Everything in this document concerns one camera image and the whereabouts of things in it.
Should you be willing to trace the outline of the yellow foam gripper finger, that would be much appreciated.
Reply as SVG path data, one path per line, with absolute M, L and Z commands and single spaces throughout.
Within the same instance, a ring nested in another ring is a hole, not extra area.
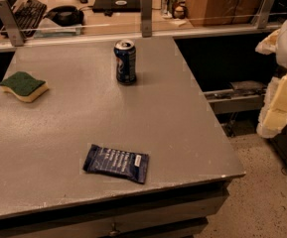
M 273 77 L 267 86 L 256 128 L 262 138 L 274 138 L 287 125 L 287 74 Z
M 280 30 L 275 30 L 258 43 L 255 50 L 263 55 L 270 55 L 276 52 L 276 43 Z

